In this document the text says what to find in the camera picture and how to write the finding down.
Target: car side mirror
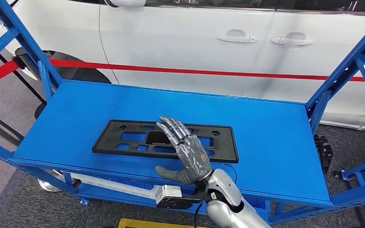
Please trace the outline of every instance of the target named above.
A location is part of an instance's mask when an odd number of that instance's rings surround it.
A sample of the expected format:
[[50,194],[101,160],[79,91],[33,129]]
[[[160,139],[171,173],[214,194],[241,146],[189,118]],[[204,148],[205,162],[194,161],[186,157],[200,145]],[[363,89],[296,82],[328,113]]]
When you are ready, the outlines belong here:
[[146,0],[104,0],[112,7],[138,8],[146,4]]

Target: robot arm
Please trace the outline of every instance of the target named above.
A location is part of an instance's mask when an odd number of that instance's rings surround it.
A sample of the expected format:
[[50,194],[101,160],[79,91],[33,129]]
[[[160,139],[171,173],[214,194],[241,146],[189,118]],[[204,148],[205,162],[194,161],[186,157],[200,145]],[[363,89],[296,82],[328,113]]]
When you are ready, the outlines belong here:
[[209,179],[206,213],[219,228],[270,228],[243,198],[230,176],[215,169]]
[[211,168],[208,155],[195,134],[170,117],[160,117],[160,120],[163,123],[157,125],[167,135],[183,164],[180,171],[157,166],[160,176],[185,185],[195,183],[199,190],[204,190],[207,215],[220,228],[270,228],[243,198],[230,176],[222,169]]

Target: car window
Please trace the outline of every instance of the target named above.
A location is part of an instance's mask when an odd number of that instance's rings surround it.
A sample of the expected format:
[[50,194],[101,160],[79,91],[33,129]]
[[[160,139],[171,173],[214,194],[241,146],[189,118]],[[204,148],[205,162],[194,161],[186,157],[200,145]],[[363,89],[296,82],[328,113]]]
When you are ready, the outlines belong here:
[[278,9],[365,12],[365,0],[280,0]]
[[232,8],[274,9],[279,0],[146,0],[150,5],[189,5]]

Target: white car body panel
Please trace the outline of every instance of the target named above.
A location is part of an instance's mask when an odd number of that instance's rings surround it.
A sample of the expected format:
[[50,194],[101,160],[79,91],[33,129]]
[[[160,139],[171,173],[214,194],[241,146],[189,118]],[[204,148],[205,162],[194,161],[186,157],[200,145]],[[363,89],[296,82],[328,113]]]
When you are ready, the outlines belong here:
[[[86,62],[147,67],[328,76],[365,34],[365,16],[348,14],[190,7],[125,9],[69,0],[19,0],[13,9],[43,50]],[[0,24],[0,36],[5,31]],[[293,46],[272,42],[289,33],[295,33],[289,38],[303,33],[313,43]],[[221,40],[228,35],[255,40]],[[14,53],[18,47],[13,41],[6,49]],[[307,101],[323,83],[99,71],[112,83],[300,102]],[[322,123],[365,129],[365,83],[347,83],[328,103]]]
[[[101,8],[100,32],[109,63],[253,72],[274,11],[188,7]],[[239,29],[253,43],[219,40]],[[259,96],[264,78],[115,71],[121,84]]]
[[[266,40],[294,32],[305,34],[314,43],[294,46],[266,42],[264,50],[269,51],[262,52],[258,72],[329,76],[365,35],[365,16],[277,12]],[[274,78],[262,98],[306,102],[322,83]],[[329,101],[322,120],[365,126],[365,83],[348,82]]]

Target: yellow object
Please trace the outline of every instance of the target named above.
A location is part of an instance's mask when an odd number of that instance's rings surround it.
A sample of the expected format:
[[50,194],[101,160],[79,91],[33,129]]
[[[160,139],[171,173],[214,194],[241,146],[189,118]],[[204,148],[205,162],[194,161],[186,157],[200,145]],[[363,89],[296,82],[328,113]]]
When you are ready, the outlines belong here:
[[193,226],[121,218],[118,228],[193,228]]

